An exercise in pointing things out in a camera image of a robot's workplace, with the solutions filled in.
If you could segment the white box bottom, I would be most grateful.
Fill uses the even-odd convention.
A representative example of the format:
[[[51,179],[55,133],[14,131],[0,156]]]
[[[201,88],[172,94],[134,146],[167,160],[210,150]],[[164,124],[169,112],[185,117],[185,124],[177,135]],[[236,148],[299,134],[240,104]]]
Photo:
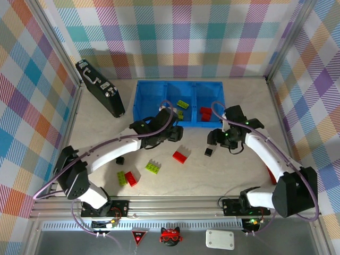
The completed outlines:
[[[206,247],[212,249],[234,250],[235,238],[232,231],[206,230]]]

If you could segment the black cat figure red glasses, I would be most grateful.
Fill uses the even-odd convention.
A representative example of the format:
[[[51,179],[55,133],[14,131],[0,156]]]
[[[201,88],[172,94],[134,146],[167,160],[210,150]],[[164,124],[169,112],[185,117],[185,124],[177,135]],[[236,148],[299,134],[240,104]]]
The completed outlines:
[[[168,247],[174,247],[178,243],[183,241],[181,231],[179,227],[175,228],[164,228],[160,229],[161,236],[159,238],[160,243],[165,244]]]

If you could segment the aluminium frame side rail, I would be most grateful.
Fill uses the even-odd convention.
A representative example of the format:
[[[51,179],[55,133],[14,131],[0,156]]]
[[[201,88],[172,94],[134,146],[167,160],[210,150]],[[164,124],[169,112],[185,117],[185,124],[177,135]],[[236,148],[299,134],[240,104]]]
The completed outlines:
[[[74,99],[71,101],[71,106],[69,107],[69,114],[66,119],[65,127],[63,127],[63,135],[61,136],[61,141],[59,143],[58,151],[56,153],[55,159],[53,161],[53,168],[49,173],[49,181],[54,177],[55,175],[55,166],[58,160],[59,155],[61,154],[61,151],[63,148],[67,147],[69,145],[69,142],[71,140],[72,131],[74,128],[74,124],[77,118],[78,110],[80,107],[80,102],[83,96],[83,86],[80,86],[76,89]],[[53,193],[56,192],[56,194],[53,194],[52,197],[55,196],[63,196],[62,190],[58,187],[58,182],[54,181],[52,182],[48,188],[43,192],[43,194]]]
[[[272,83],[267,84],[267,90],[269,94],[269,121],[266,125],[270,136],[275,141],[275,143],[281,147],[281,150],[287,153],[292,159],[301,165],[301,161],[296,157],[293,151],[293,147],[290,144],[288,135],[284,126],[283,117],[279,110],[279,104],[275,98],[274,89],[272,88]]]

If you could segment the long red plastic object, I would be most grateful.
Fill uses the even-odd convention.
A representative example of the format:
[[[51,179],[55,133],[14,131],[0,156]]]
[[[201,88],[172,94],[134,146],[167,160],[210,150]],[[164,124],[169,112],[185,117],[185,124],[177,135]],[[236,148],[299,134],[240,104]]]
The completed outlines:
[[[269,168],[268,166],[266,166],[266,169],[267,169],[268,174],[269,174],[269,176],[270,176],[270,180],[271,180],[272,185],[276,185],[276,184],[277,184],[277,181],[276,181],[276,179],[275,179],[273,173],[271,172],[270,168]]]

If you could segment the aluminium frame post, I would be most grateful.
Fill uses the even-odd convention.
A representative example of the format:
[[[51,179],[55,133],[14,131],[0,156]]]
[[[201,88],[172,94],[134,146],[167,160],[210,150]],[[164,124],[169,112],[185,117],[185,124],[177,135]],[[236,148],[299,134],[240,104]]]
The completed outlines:
[[[274,50],[264,77],[267,84],[273,81],[274,76],[283,64],[288,51],[295,43],[303,25],[315,7],[318,0],[297,0],[296,7],[290,16],[287,25],[284,27],[276,49]]]
[[[77,87],[81,87],[81,79],[79,74],[72,64],[69,56],[67,55],[66,50],[64,49],[59,37],[57,36],[52,24],[50,23],[45,11],[41,7],[38,0],[25,0],[29,9],[33,13],[33,16],[37,19],[38,24],[40,25],[43,33],[46,38],[50,42],[52,48],[55,50],[59,60],[64,65],[67,73],[70,75],[72,82],[77,85]]]

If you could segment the red black triangle emblem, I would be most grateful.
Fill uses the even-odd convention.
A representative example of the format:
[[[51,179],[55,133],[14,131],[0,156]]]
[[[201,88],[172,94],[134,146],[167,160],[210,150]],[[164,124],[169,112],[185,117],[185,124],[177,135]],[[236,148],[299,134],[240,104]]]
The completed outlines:
[[[136,243],[136,246],[140,244],[142,241],[143,237],[147,234],[147,231],[142,231],[142,230],[132,230],[132,235],[134,238],[134,241]]]

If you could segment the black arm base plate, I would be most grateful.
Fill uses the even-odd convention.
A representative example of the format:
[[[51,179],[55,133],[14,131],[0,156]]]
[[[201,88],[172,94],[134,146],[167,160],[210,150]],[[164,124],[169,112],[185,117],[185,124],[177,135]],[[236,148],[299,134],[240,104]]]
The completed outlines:
[[[269,216],[270,210],[264,207],[251,207],[243,209],[238,199],[223,199],[222,209],[224,216]]]
[[[126,217],[129,210],[128,200],[111,200],[99,209],[82,202],[81,217]]]

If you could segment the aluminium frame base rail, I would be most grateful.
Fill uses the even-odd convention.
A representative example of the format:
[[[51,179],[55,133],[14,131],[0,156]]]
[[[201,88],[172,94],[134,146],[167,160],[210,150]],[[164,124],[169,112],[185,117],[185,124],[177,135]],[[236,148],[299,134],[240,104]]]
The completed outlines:
[[[219,196],[120,196],[114,200],[128,200],[128,219],[180,220],[222,219]],[[72,219],[71,201],[65,197],[52,197],[35,202],[31,220]]]

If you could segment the blue three-compartment bin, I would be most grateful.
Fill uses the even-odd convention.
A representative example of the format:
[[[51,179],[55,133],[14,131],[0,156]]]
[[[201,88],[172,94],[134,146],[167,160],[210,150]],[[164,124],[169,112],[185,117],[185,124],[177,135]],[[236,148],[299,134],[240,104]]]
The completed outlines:
[[[184,119],[179,121],[183,127],[221,128],[221,120],[211,115],[209,122],[202,122],[201,107],[211,107],[212,102],[225,103],[223,83],[220,81],[155,81],[139,80],[133,103],[133,119],[135,121],[156,116],[161,102],[168,100],[173,107],[181,110]],[[182,100],[189,104],[188,109],[177,105]]]

